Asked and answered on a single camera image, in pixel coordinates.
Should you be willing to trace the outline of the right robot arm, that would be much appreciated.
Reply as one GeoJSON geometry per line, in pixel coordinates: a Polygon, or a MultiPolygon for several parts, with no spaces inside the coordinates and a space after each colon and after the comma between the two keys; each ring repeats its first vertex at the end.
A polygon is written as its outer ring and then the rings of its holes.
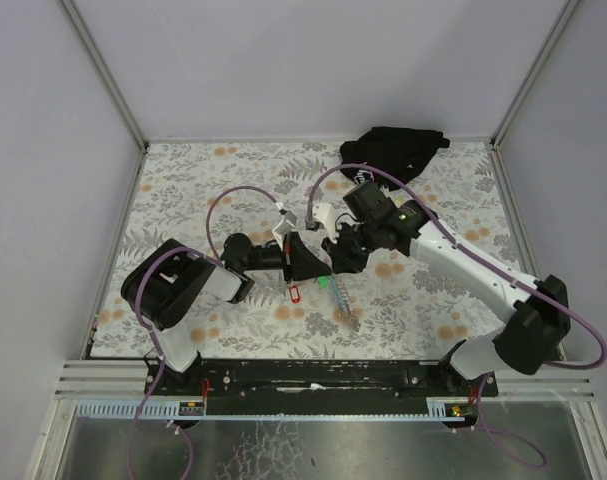
{"type": "Polygon", "coordinates": [[[363,183],[343,198],[354,217],[345,223],[334,207],[317,203],[313,220],[327,232],[322,247],[332,270],[360,273],[371,253],[396,251],[459,282],[503,322],[503,327],[455,345],[445,362],[475,380],[510,368],[535,374],[570,331],[566,284],[554,275],[540,280],[518,272],[456,235],[418,202],[396,205],[375,184],[363,183]]]}

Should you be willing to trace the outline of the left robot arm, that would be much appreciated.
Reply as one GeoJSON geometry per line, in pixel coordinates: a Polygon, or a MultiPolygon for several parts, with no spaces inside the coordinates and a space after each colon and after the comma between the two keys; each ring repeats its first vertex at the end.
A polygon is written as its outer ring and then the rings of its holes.
{"type": "Polygon", "coordinates": [[[199,297],[240,303],[254,286],[248,271],[280,270],[290,286],[331,274],[330,266],[305,246],[297,232],[286,234],[282,243],[272,240],[264,245],[255,245],[243,233],[233,234],[224,243],[221,260],[217,263],[169,239],[121,286],[121,297],[151,333],[165,366],[175,372],[185,372],[199,355],[185,321],[199,297]]]}

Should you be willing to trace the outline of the grey keyring with blue handle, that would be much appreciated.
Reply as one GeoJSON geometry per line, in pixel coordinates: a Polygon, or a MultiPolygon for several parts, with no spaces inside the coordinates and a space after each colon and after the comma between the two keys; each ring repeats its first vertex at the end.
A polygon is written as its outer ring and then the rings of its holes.
{"type": "Polygon", "coordinates": [[[336,276],[331,276],[328,282],[346,324],[352,331],[358,332],[361,327],[360,320],[352,310],[350,295],[346,287],[336,276]]]}

